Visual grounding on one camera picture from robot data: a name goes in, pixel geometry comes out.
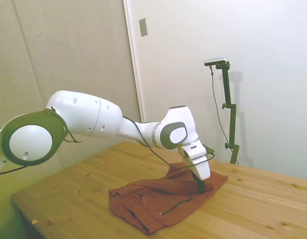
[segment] black cable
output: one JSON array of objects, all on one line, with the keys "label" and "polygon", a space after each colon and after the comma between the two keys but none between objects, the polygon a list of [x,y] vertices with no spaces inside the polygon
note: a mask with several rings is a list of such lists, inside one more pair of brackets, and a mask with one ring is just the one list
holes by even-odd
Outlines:
[{"label": "black cable", "polygon": [[146,146],[149,148],[149,150],[150,150],[155,156],[157,156],[157,157],[160,158],[163,162],[165,162],[169,167],[173,167],[173,168],[176,168],[176,169],[190,168],[190,167],[196,166],[196,165],[198,165],[198,164],[207,162],[207,161],[211,160],[212,158],[214,158],[214,154],[211,153],[212,157],[209,158],[209,159],[207,159],[207,160],[204,160],[204,161],[202,161],[202,162],[199,162],[199,163],[196,163],[196,164],[192,164],[192,165],[186,166],[186,167],[177,167],[177,166],[174,166],[174,165],[168,163],[167,161],[165,161],[165,160],[164,160],[163,158],[161,158],[156,152],[154,152],[154,151],[152,150],[152,148],[150,148],[150,146],[148,145],[147,141],[145,140],[143,134],[141,133],[140,129],[138,128],[138,125],[136,124],[136,122],[134,122],[132,119],[130,119],[130,118],[126,117],[126,116],[123,116],[123,117],[124,117],[125,119],[127,119],[127,120],[130,120],[130,121],[136,126],[136,128],[137,128],[137,130],[138,130],[140,136],[142,137],[143,141],[145,142],[145,144],[146,144]]},{"label": "black cable", "polygon": [[2,174],[7,174],[7,173],[11,173],[11,172],[15,172],[15,171],[18,171],[18,170],[23,169],[23,168],[26,168],[26,167],[27,167],[27,166],[15,168],[15,169],[12,169],[12,170],[10,170],[10,171],[2,172],[2,173],[0,173],[0,175],[2,175]]},{"label": "black cable", "polygon": [[215,99],[215,94],[214,94],[214,80],[213,80],[213,75],[214,75],[214,73],[213,73],[213,70],[212,70],[212,66],[210,66],[210,70],[211,70],[211,77],[212,77],[212,93],[213,93],[215,108],[216,108],[216,110],[217,110],[218,121],[219,121],[219,124],[220,124],[220,128],[221,128],[221,130],[222,130],[222,133],[223,133],[223,135],[224,135],[224,137],[225,137],[225,140],[226,140],[227,143],[229,144],[227,135],[225,134],[225,132],[224,132],[224,130],[223,130],[223,127],[222,127],[222,123],[221,123],[220,116],[219,116],[218,104],[217,104],[217,100]]}]

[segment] rust-colored towel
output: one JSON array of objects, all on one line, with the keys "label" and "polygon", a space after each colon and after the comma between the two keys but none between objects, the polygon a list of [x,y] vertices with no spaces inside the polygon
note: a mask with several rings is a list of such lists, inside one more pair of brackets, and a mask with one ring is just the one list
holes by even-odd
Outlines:
[{"label": "rust-colored towel", "polygon": [[[173,164],[177,167],[183,163]],[[141,180],[109,191],[109,207],[114,214],[145,234],[152,234],[187,218],[199,209],[227,181],[228,176],[211,172],[205,180],[206,192],[198,193],[191,170],[169,168],[161,179]]]}]

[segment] black metal stand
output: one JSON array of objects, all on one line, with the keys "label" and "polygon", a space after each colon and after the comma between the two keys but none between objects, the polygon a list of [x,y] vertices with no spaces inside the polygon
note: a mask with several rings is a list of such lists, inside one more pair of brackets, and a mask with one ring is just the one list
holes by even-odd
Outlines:
[{"label": "black metal stand", "polygon": [[223,86],[224,86],[224,96],[225,104],[222,105],[222,108],[230,109],[230,135],[229,135],[229,144],[225,143],[225,148],[230,148],[232,150],[230,163],[235,164],[237,162],[239,146],[235,144],[235,119],[237,113],[237,105],[231,103],[230,95],[230,84],[229,84],[229,69],[230,62],[219,64],[215,66],[216,69],[222,70],[223,76]]}]

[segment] white wall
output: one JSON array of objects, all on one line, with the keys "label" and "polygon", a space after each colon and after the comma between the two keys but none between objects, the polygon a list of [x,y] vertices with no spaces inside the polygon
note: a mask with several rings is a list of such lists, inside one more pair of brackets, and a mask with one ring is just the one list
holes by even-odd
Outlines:
[{"label": "white wall", "polygon": [[[145,120],[188,105],[203,142],[229,162],[204,60],[225,56],[242,165],[307,178],[307,0],[130,0]],[[139,19],[149,34],[140,37]],[[216,97],[224,102],[222,76]],[[220,110],[228,132],[229,112]]]}]

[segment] screw hole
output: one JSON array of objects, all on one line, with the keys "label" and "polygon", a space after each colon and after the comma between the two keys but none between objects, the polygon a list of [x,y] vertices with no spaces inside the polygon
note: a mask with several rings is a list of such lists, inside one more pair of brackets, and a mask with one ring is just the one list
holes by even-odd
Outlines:
[{"label": "screw hole", "polygon": [[27,160],[28,159],[28,152],[25,152],[25,154],[23,155],[23,159]]}]

